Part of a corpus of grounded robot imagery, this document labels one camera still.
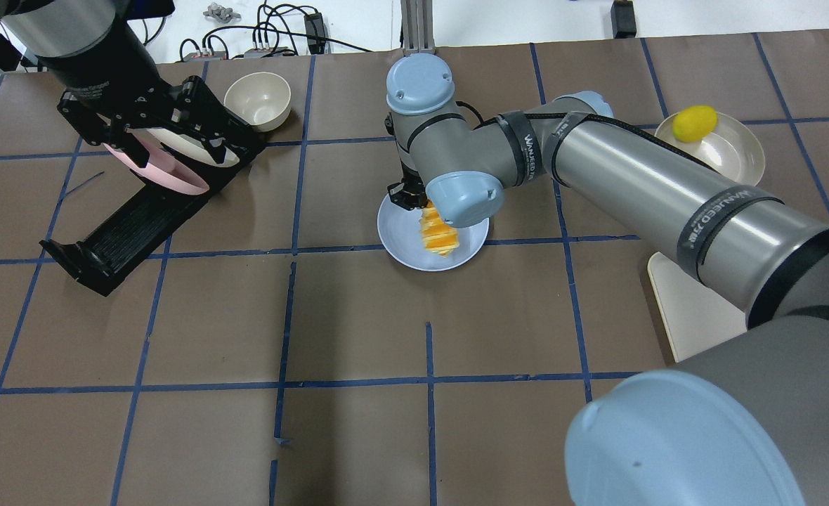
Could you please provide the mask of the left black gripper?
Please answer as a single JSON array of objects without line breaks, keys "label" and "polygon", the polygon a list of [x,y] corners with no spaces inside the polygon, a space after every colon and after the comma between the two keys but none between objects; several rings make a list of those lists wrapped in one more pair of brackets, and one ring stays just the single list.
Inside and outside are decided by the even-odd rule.
[{"label": "left black gripper", "polygon": [[224,160],[226,148],[216,147],[224,110],[200,76],[170,84],[155,65],[67,61],[58,79],[65,85],[58,112],[93,146],[118,150],[142,169],[149,150],[128,129],[163,128],[204,142],[215,163]]}]

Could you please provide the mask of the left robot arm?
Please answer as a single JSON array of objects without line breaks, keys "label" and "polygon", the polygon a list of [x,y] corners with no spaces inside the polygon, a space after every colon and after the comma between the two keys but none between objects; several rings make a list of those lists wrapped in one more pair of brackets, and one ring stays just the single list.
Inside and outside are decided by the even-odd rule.
[{"label": "left robot arm", "polygon": [[54,74],[61,115],[138,169],[164,156],[231,167],[247,125],[201,76],[165,80],[112,1],[0,1],[0,25]]}]

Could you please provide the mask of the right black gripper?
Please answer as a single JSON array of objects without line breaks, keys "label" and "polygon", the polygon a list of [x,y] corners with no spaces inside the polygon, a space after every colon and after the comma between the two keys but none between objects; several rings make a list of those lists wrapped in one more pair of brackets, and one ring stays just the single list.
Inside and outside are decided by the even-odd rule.
[{"label": "right black gripper", "polygon": [[402,166],[402,179],[386,187],[388,197],[393,205],[405,211],[421,210],[428,206],[429,199],[423,179],[417,170]]}]

